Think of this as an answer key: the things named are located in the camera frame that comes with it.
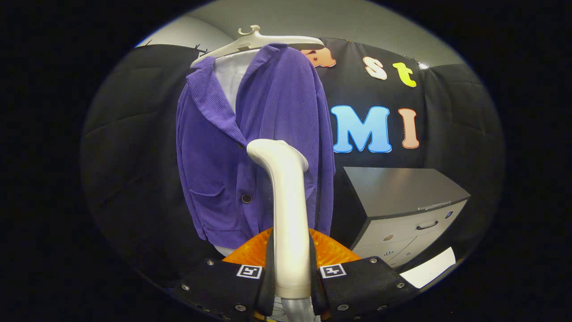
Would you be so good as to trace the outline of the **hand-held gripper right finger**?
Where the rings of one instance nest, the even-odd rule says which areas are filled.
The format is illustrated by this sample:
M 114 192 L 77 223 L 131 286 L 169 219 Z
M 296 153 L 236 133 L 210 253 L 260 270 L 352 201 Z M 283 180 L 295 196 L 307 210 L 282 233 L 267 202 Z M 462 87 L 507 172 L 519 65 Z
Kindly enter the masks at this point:
M 361 258 L 313 229 L 309 254 L 313 311 L 323 321 L 377 321 L 419 294 L 380 257 Z

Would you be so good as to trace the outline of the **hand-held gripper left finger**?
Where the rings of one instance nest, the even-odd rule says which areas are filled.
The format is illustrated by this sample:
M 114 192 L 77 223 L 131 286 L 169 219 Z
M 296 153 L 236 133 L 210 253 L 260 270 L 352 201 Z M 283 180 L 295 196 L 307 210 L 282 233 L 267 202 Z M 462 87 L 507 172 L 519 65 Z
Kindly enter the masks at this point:
M 274 303 L 273 230 L 225 259 L 203 259 L 174 285 L 172 295 L 205 321 L 264 321 Z

